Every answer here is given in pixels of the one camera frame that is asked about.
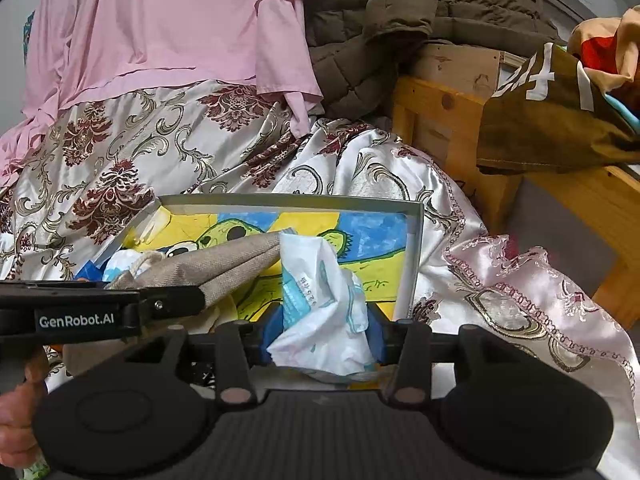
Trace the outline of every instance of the wooden frame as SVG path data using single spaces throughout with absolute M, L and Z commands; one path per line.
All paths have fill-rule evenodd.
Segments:
M 401 77 L 394 97 L 393 130 L 420 149 L 415 116 L 447 131 L 443 170 L 465 185 L 491 234 L 504 232 L 522 176 L 482 175 L 476 147 L 484 99 L 442 85 Z M 640 182 L 609 166 L 574 173 L 529 173 L 542 187 L 595 231 L 618 254 L 618 261 L 594 294 L 624 328 L 640 319 Z

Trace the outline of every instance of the pink shirt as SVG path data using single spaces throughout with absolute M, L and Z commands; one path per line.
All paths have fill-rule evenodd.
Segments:
M 284 92 L 294 132 L 306 133 L 306 109 L 322 94 L 302 0 L 41 0 L 27 56 L 27 119 L 0 137 L 0 187 L 17 180 L 60 110 L 209 79 Z

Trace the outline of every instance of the white plastic bag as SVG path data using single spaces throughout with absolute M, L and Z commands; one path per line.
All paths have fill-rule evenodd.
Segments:
M 359 278 L 320 237 L 280 234 L 284 332 L 267 348 L 277 366 L 348 376 L 374 363 Z
M 104 267 L 102 280 L 112 282 L 125 270 L 130 270 L 135 278 L 165 258 L 159 251 L 145 251 L 139 253 L 133 249 L 121 249 L 117 251 Z

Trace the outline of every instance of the colorful painting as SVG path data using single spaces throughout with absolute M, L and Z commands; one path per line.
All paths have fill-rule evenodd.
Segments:
M 179 216 L 147 243 L 127 244 L 138 251 L 161 250 L 174 256 L 258 233 L 293 228 L 300 235 L 331 243 L 341 266 L 362 280 L 367 301 L 391 317 L 404 267 L 407 222 L 401 213 L 251 212 Z M 272 301 L 282 300 L 280 262 L 233 294 L 239 319 L 255 320 Z

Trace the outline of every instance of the beige fabric bag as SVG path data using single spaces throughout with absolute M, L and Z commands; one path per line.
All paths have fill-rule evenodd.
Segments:
M 178 254 L 153 265 L 136 278 L 126 270 L 107 288 L 124 290 L 197 285 L 204 293 L 207 307 L 198 316 L 152 322 L 143 328 L 143 334 L 139 337 L 64 345 L 63 361 L 66 370 L 73 376 L 81 374 L 128 346 L 162 332 L 172 324 L 181 324 L 190 333 L 209 332 L 220 313 L 216 304 L 243 283 L 255 279 L 279 259 L 279 232 L 273 232 Z
M 593 18 L 575 27 L 567 51 L 584 64 L 589 79 L 631 113 L 640 114 L 640 6 L 622 18 Z

